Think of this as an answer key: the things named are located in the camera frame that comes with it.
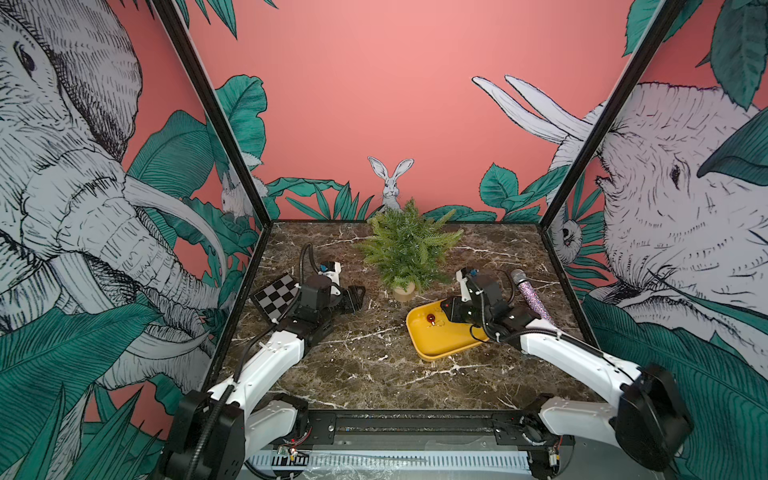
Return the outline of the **small green christmas tree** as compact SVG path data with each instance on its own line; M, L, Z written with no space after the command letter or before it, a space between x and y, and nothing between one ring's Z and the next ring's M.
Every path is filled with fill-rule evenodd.
M446 229L454 214L449 210L437 219L424 216L409 200L401 210L382 210L367 220L372 233L359 249L397 301L408 302L449 281L448 254L463 236L461 229Z

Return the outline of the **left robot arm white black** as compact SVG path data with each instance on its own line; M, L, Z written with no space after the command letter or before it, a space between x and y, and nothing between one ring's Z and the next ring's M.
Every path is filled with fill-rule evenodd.
M295 296L271 327L249 341L233 374L181 399L151 478L235 479L248 470L265 479L267 470L251 461L261 450L279 441L289 457L298 455L312 432L306 401L264 398L328 336L337 316L363 308L366 294L361 285L341 286L340 263L317 264L310 244L303 246L300 263L312 273L300 276Z

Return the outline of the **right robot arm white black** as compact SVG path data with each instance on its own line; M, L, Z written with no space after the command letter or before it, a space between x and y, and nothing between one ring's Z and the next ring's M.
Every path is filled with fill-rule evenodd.
M455 278L460 295L441 303L448 321L480 328L489 342L544 360L600 397L583 407L545 400L536 415L548 433L613 444L648 470L672 466L694 421L670 371L656 363L641 367L559 329L521 271L508 277L526 299L518 306L489 275L462 268Z

